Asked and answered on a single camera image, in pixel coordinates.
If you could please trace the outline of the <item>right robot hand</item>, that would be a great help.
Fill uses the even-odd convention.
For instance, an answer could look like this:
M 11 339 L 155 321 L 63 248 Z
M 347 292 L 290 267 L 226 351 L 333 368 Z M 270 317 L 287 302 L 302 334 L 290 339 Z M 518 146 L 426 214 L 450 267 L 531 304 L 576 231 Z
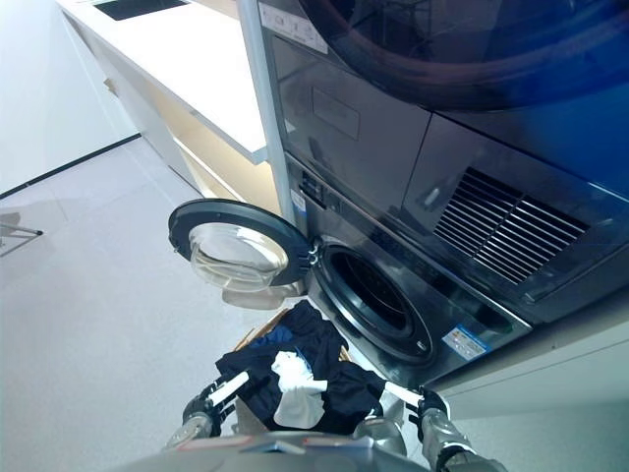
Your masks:
M 424 386 L 418 390 L 410 390 L 396 383 L 386 382 L 384 390 L 407 404 L 419 419 L 423 419 L 429 410 L 438 410 L 450 419 L 450 406 L 447 401 L 437 392 Z

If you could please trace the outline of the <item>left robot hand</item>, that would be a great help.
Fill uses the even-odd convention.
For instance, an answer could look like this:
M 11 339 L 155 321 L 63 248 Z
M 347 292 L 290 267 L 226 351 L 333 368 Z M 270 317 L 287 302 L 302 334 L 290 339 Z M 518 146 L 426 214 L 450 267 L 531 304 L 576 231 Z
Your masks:
M 218 419 L 220 425 L 227 416 L 223 409 L 249 379 L 248 371 L 241 372 L 229 380 L 219 377 L 189 401 L 184 408 L 182 422 L 186 423 L 193 417 L 207 417 L 212 421 Z

